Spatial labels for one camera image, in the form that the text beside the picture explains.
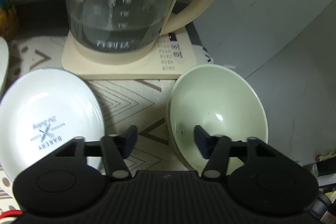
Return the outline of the small pale green bowl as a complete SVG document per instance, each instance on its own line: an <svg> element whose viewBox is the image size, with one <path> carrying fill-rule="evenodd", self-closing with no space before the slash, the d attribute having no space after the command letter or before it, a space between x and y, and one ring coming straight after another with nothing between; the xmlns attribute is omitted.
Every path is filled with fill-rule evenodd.
<svg viewBox="0 0 336 224"><path fill-rule="evenodd" d="M264 107L249 83L220 65L198 65L175 82L166 108L169 142L181 163L201 172L207 160L194 142L194 127L233 141L257 137L268 142Z"/></svg>

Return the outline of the white bakery print plate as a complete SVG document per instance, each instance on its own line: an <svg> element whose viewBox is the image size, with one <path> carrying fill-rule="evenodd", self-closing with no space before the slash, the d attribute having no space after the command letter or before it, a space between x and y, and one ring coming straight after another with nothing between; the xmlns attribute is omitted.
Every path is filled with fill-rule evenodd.
<svg viewBox="0 0 336 224"><path fill-rule="evenodd" d="M77 136L105 134L92 88L57 68L35 69L16 80L1 100L1 166L10 181Z"/></svg>

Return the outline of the white sweet print plate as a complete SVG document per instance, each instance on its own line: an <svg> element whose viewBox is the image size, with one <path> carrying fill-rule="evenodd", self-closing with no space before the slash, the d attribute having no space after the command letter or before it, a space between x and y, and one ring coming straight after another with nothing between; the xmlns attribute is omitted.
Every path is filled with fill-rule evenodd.
<svg viewBox="0 0 336 224"><path fill-rule="evenodd" d="M9 66L9 48L3 37L0 37L0 94L2 96Z"/></svg>

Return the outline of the cream kettle base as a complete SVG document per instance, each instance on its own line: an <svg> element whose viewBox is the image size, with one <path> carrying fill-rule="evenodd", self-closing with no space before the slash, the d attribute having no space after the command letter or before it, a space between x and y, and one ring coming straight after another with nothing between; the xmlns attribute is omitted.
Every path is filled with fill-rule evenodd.
<svg viewBox="0 0 336 224"><path fill-rule="evenodd" d="M128 54L100 53L66 38L62 66L86 80L176 80L190 68L211 62L185 27L165 34L144 49Z"/></svg>

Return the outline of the orange juice bottle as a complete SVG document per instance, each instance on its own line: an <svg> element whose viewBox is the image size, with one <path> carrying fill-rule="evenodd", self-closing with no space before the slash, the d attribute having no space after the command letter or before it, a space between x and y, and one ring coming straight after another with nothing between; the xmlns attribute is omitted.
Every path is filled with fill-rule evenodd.
<svg viewBox="0 0 336 224"><path fill-rule="evenodd" d="M10 41L19 31L19 18L13 0L1 0L1 37Z"/></svg>

